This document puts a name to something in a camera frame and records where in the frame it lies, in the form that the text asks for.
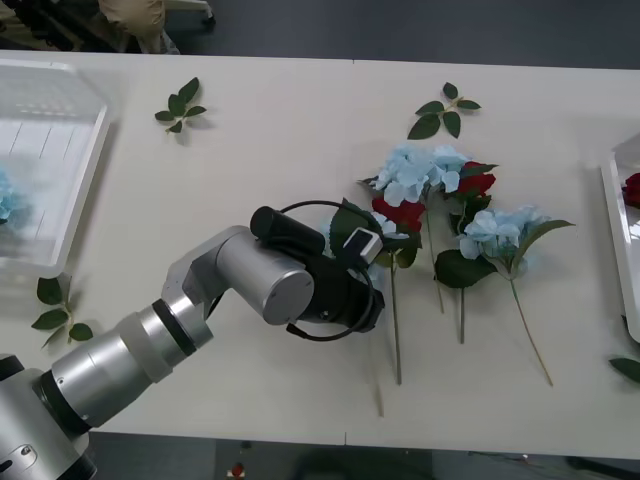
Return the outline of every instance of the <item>red rose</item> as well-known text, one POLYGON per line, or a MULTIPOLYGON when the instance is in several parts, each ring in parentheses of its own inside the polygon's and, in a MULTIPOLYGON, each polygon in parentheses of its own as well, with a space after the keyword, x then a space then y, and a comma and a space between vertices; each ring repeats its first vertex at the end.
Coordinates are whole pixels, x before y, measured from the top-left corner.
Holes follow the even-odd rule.
POLYGON ((420 215, 426 210, 421 203, 411 203, 403 200, 399 207, 392 207, 383 197, 374 198, 371 202, 374 212, 381 213, 396 225, 406 225, 412 232, 419 232, 422 228, 420 215))
POLYGON ((624 203, 630 207, 640 208, 640 173, 634 173, 625 183, 626 186, 622 187, 624 203))
MULTIPOLYGON (((483 163, 478 162, 467 162, 462 167, 462 170, 466 170, 471 167, 479 167, 484 165, 483 163)), ((458 185, 458 193, 470 193, 473 192, 476 195, 484 197, 487 193, 487 190, 491 188, 493 182, 496 181, 495 175, 491 173, 483 173, 480 175, 473 175, 471 177, 465 177, 460 179, 460 184, 458 185)))

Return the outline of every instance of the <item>white tray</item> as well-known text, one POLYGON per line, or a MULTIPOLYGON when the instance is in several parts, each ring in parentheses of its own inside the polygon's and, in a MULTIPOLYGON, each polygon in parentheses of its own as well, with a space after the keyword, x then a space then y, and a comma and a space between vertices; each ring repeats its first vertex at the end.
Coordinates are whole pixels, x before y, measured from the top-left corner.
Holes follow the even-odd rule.
POLYGON ((640 342, 640 210, 626 206, 622 197, 626 179, 640 172, 637 141, 634 137, 611 153, 602 165, 602 179, 628 329, 640 342))
POLYGON ((0 270, 62 272, 108 127, 72 67, 0 60, 0 167, 22 198, 0 226, 0 270))

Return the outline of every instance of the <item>black cylinder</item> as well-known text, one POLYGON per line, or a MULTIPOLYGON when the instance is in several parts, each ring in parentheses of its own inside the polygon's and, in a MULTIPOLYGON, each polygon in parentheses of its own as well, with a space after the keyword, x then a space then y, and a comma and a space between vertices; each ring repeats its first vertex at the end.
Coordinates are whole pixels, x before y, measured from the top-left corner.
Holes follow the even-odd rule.
POLYGON ((72 434, 82 435, 91 430, 64 398, 51 370, 43 373, 38 381, 44 405, 60 427, 72 434))
POLYGON ((251 217, 251 233, 271 246, 292 246, 306 254, 322 255, 324 236, 271 207, 260 207, 251 217))

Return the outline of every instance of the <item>loose leaf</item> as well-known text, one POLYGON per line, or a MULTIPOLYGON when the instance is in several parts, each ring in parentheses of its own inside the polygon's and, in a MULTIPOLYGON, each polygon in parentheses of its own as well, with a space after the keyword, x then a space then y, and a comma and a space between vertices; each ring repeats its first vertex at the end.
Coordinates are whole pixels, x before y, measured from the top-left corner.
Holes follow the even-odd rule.
POLYGON ((416 115, 426 115, 427 113, 440 113, 444 111, 444 105, 442 104, 442 102, 439 101, 433 101, 433 102, 429 102, 429 103, 425 103, 423 106, 421 106, 418 111, 416 112, 416 115))
POLYGON ((172 125, 167 130, 173 133, 180 133, 182 131, 182 120, 180 120, 175 125, 172 125))
POLYGON ((76 323, 69 330, 69 336, 76 342, 86 342, 93 338, 91 327, 85 323, 76 323))
POLYGON ((68 319, 69 315, 67 315, 67 312, 61 308, 56 308, 55 310, 49 310, 40 315, 38 320, 31 325, 31 328, 35 328, 36 330, 53 330, 54 328, 64 325, 68 319))
POLYGON ((187 102, 178 95, 169 95, 169 101, 167 103, 169 105, 169 112, 176 117, 183 116, 187 110, 187 102))
POLYGON ((435 114, 427 114, 418 119, 407 138, 409 140, 424 140, 433 137, 439 129, 440 117, 435 114))
POLYGON ((38 280, 38 300, 46 305, 62 303, 62 288, 57 278, 41 278, 38 280))
POLYGON ((640 362, 620 357, 609 360, 609 363, 632 382, 640 383, 640 362))
POLYGON ((457 112, 447 112, 442 116, 442 121, 451 135, 455 138, 460 136, 460 114, 457 112))
POLYGON ((191 107, 187 113, 184 114, 185 117, 195 117, 196 115, 200 115, 201 113, 206 112, 207 109, 204 107, 191 107))
POLYGON ((200 88, 200 80, 198 80, 198 77, 194 77, 189 81, 189 83, 180 89, 178 95, 182 98, 184 103, 187 104, 196 96, 198 88, 200 88))
POLYGON ((573 223, 569 223, 566 220, 549 220, 548 222, 544 222, 531 230, 529 235, 527 235, 527 238, 524 239, 524 241, 520 244, 520 247, 516 251, 509 271, 518 271, 518 266, 520 265, 520 261, 522 260, 522 257, 524 257, 524 254, 527 252, 529 247, 533 245, 533 242, 538 240, 544 234, 549 233, 551 230, 555 230, 556 228, 571 226, 573 226, 573 223))
MULTIPOLYGON (((342 199, 342 203, 360 210, 366 217, 369 217, 369 222, 372 222, 372 225, 377 225, 375 218, 373 218, 373 215, 369 212, 365 212, 357 205, 349 202, 346 198, 342 199)), ((339 258, 342 254, 344 242, 347 241, 353 231, 358 227, 370 229, 369 222, 362 216, 349 210, 344 208, 338 209, 329 225, 329 247, 333 255, 339 258)))
POLYGON ((400 268, 409 268, 416 261, 416 255, 418 254, 417 248, 404 248, 396 254, 396 261, 400 268))
POLYGON ((168 110, 163 110, 162 112, 156 113, 156 120, 158 120, 159 122, 171 122, 175 118, 176 117, 173 116, 173 113, 168 110))
POLYGON ((456 98, 458 98, 458 89, 455 85, 449 82, 444 84, 444 87, 442 87, 442 91, 449 100, 455 100, 456 98))
POLYGON ((42 347, 40 347, 41 349, 46 347, 47 345, 49 345, 51 342, 53 342, 54 340, 57 340, 58 338, 60 338, 62 336, 62 334, 64 333, 64 325, 61 327, 58 327, 58 330, 56 330, 55 332, 53 332, 49 338, 47 338, 47 341, 44 342, 44 344, 42 345, 42 347))
POLYGON ((467 288, 497 269, 484 257, 469 260, 460 250, 445 250, 436 259, 435 271, 436 279, 447 287, 467 288))
POLYGON ((464 108, 465 110, 480 110, 482 107, 480 104, 474 102, 473 100, 460 100, 457 103, 458 108, 464 108))
POLYGON ((476 167, 463 168, 460 170, 460 178, 475 177, 476 175, 482 175, 483 173, 490 172, 498 165, 478 165, 476 167))

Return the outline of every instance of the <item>blue flower in tray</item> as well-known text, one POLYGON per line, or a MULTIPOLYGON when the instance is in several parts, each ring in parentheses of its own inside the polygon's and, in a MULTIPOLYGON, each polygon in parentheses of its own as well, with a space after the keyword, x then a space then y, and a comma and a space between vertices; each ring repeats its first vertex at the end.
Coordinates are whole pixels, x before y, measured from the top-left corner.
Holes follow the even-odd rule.
POLYGON ((403 200, 417 203, 427 184, 443 185, 447 193, 457 190, 460 170, 468 161, 450 145, 434 149, 399 145, 371 181, 371 186, 384 190, 384 200, 392 207, 400 206, 403 200))
POLYGON ((11 212, 19 207, 19 198, 6 172, 0 169, 0 225, 7 223, 11 212))

